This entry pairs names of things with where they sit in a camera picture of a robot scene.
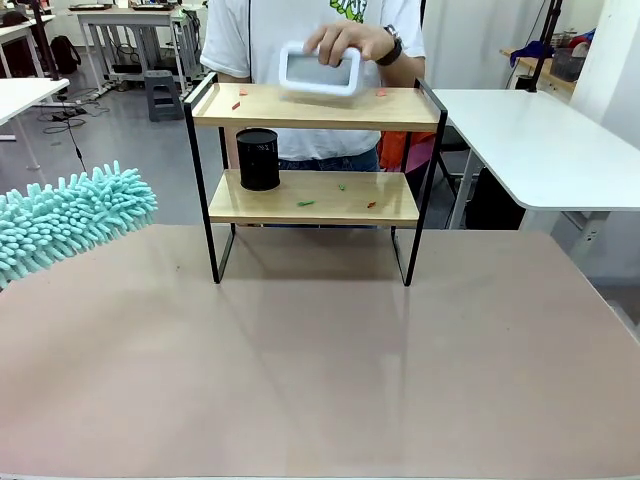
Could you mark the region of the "person left hand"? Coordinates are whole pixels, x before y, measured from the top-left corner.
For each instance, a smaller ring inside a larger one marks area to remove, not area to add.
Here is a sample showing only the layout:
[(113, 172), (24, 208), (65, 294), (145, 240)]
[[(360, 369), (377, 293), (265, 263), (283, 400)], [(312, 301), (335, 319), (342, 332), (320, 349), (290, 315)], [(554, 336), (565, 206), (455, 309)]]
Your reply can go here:
[(344, 20), (321, 25), (305, 41), (303, 52), (316, 53), (322, 65), (337, 67), (348, 48), (357, 49), (364, 60), (378, 61), (395, 48), (395, 39), (381, 26)]

